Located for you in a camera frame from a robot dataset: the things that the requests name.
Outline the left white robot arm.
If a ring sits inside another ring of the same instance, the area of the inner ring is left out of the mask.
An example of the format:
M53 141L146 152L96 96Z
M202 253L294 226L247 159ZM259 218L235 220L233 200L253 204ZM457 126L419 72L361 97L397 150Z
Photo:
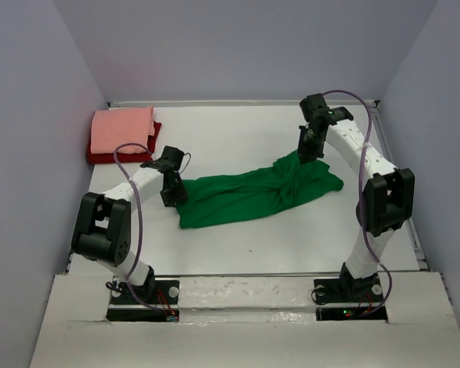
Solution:
M125 180L102 193L88 192L81 201L71 240L71 251L112 272L116 284L109 289L128 293L138 304L152 308L149 300L156 291L151 266L140 260L143 247L142 204L159 195L165 207L175 208L188 199L180 177L182 150L165 146L160 158L142 163L130 175L114 150L114 162Z

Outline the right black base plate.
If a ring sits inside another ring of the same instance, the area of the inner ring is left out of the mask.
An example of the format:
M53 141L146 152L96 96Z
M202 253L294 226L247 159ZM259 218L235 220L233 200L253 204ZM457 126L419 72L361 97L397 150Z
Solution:
M383 289L379 278L358 292L348 295L338 278L319 278L314 280L310 293L316 304L315 317L319 322L382 320L387 322L386 307L373 311L383 301Z

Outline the dark red folded t-shirt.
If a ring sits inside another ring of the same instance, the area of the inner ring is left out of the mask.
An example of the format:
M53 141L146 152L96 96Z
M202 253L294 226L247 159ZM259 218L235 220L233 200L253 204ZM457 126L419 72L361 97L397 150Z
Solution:
M149 152L144 153L134 153L134 154L126 154L126 153L118 153L117 158L121 163L144 163L147 161L153 160L153 154L156 149L156 141L160 130L162 129L162 124L160 122L154 122L154 135L149 136L147 139L147 148ZM91 152L90 149L90 142L87 144L86 149L86 160L90 164L114 164L115 159L112 153L102 153L102 154L94 154Z

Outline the green t-shirt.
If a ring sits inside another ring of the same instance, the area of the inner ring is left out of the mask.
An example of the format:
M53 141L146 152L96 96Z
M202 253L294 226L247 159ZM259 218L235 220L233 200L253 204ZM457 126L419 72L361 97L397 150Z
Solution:
M176 211L184 230L262 219L343 188L329 165L320 160L302 164L295 151L269 167L186 179L183 184L188 199Z

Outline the pink folded t-shirt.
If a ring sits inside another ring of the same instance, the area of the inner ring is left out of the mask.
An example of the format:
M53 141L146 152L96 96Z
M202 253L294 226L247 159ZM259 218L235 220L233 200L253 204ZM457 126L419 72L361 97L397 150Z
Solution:
M145 153L147 141L155 134L152 107L98 110L91 123L90 151L108 154L125 143L118 153Z

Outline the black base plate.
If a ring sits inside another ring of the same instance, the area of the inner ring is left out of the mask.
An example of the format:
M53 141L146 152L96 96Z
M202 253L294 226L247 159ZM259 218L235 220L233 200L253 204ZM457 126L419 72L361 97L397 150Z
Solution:
M133 287L133 296L126 284L116 278L105 286L110 292L106 318L111 322L179 322L180 282L175 278L156 278L151 295Z
M348 295L338 278L319 278L314 280L310 293L316 304L315 317L319 322L382 320L387 322L386 307L373 311L383 301L383 289L379 278L358 292Z

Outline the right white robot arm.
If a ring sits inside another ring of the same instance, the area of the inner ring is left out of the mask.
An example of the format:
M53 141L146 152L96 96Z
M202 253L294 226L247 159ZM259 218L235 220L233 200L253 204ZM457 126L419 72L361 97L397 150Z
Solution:
M359 198L356 218L359 234L338 278L315 284L318 304L353 303L368 295L381 299L377 268L395 231L412 216L415 175L400 169L370 144L346 107L331 108L323 94L299 103L305 125L300 128L297 156L311 163L332 146L356 173Z

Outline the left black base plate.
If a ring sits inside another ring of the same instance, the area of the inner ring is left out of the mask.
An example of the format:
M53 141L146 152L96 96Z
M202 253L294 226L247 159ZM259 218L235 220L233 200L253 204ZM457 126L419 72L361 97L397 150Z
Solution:
M156 278L151 295L133 287L133 296L126 284L116 278L105 286L110 292L106 318L111 322L179 322L180 282L175 278Z

